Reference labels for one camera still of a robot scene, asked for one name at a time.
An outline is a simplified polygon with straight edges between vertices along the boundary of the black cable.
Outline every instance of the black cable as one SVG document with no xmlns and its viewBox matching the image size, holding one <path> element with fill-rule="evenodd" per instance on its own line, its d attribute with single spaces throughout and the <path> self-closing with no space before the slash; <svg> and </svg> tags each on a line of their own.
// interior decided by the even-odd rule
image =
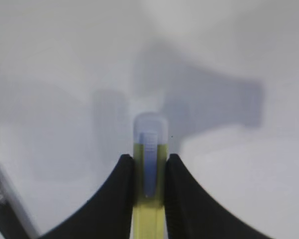
<svg viewBox="0 0 299 239">
<path fill-rule="evenodd" d="M 0 233 L 5 239 L 30 239 L 0 187 Z"/>
</svg>

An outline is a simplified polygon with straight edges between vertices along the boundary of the yellow liquid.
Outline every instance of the yellow liquid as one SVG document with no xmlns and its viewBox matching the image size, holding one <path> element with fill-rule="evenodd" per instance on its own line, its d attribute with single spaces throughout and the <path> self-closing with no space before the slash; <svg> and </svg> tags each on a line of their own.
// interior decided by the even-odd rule
<svg viewBox="0 0 299 239">
<path fill-rule="evenodd" d="M 164 178 L 167 160 L 167 145 L 157 147 L 157 178 L 154 197 L 146 198 L 143 193 L 144 146 L 134 144 L 135 190 L 133 208 L 134 239 L 164 238 Z"/>
</svg>

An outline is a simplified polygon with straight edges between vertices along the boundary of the black object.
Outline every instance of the black object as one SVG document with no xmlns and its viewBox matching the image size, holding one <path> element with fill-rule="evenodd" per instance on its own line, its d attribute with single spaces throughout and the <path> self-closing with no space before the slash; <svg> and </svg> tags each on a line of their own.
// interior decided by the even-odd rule
<svg viewBox="0 0 299 239">
<path fill-rule="evenodd" d="M 269 239 L 217 203 L 176 154 L 166 164 L 165 212 L 169 239 Z"/>
<path fill-rule="evenodd" d="M 74 215 L 40 239 L 129 239 L 134 162 L 122 155 L 94 196 Z"/>
<path fill-rule="evenodd" d="M 5 239 L 29 239 L 0 186 L 0 233 Z"/>
<path fill-rule="evenodd" d="M 133 159 L 122 155 L 98 192 L 40 239 L 129 239 L 133 177 Z M 28 239 L 11 207 L 5 205 L 0 209 L 2 235 Z M 176 154 L 166 164 L 165 211 L 169 239 L 269 239 L 217 203 Z"/>
</svg>

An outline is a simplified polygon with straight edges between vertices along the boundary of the white background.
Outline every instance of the white background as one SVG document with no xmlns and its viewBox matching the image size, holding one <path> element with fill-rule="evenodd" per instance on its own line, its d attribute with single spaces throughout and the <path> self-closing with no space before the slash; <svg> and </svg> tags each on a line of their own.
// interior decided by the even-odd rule
<svg viewBox="0 0 299 239">
<path fill-rule="evenodd" d="M 0 169 L 40 234 L 146 111 L 229 211 L 299 239 L 299 0 L 0 0 Z"/>
</svg>

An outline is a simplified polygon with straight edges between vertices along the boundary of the test tube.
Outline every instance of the test tube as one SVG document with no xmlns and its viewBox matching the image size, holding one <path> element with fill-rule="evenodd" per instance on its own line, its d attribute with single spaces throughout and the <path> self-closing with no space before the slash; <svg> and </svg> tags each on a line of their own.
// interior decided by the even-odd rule
<svg viewBox="0 0 299 239">
<path fill-rule="evenodd" d="M 134 239 L 164 237 L 164 174 L 168 123 L 160 114 L 144 113 L 134 121 Z"/>
</svg>

